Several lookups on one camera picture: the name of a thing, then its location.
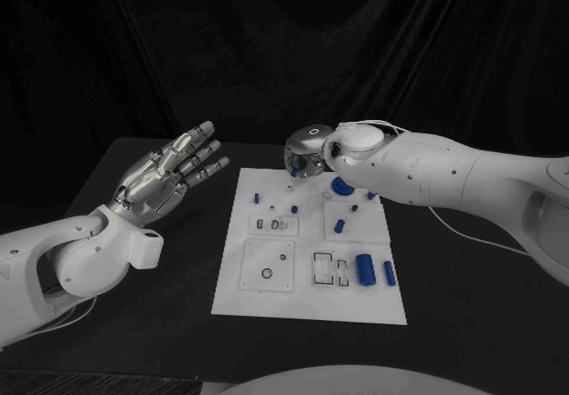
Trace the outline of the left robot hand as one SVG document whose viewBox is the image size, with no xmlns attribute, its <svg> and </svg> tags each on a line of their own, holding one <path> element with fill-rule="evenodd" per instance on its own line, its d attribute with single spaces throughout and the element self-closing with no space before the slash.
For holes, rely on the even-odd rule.
<svg viewBox="0 0 569 395">
<path fill-rule="evenodd" d="M 189 189 L 231 163 L 227 157 L 205 163 L 221 147 L 221 142 L 211 140 L 214 133 L 214 123 L 201 123 L 126 171 L 107 207 L 137 227 L 165 218 Z"/>
</svg>

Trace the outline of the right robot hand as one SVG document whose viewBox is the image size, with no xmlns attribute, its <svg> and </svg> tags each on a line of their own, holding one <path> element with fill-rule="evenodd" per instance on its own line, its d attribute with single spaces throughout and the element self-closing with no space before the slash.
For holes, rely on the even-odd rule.
<svg viewBox="0 0 569 395">
<path fill-rule="evenodd" d="M 325 172 L 323 146 L 335 129 L 326 125 L 312 125 L 297 130 L 284 144 L 284 166 L 287 172 L 302 179 Z"/>
</svg>

